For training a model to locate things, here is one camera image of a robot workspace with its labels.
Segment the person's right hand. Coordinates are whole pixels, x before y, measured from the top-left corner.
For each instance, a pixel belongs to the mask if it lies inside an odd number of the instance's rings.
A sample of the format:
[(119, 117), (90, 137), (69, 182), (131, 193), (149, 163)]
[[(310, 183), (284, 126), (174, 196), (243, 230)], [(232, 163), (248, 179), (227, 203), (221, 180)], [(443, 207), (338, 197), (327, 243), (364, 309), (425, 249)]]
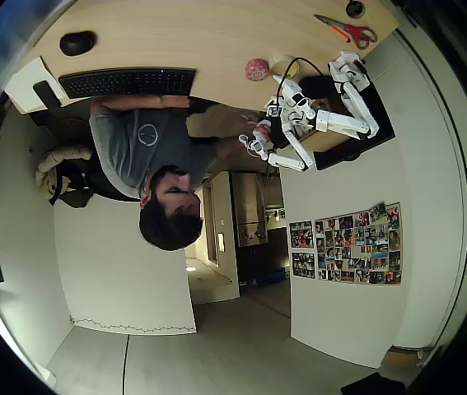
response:
[(268, 120), (262, 120), (255, 125), (252, 134), (259, 140), (270, 142), (271, 126), (272, 124)]

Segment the person's left hand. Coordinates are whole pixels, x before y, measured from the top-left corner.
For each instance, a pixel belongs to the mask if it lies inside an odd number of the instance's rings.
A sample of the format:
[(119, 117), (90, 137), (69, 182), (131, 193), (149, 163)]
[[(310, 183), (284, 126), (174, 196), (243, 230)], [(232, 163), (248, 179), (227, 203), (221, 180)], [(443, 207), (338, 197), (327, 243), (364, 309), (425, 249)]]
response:
[(181, 95), (162, 95), (159, 99), (161, 108), (187, 109), (191, 106), (191, 99)]

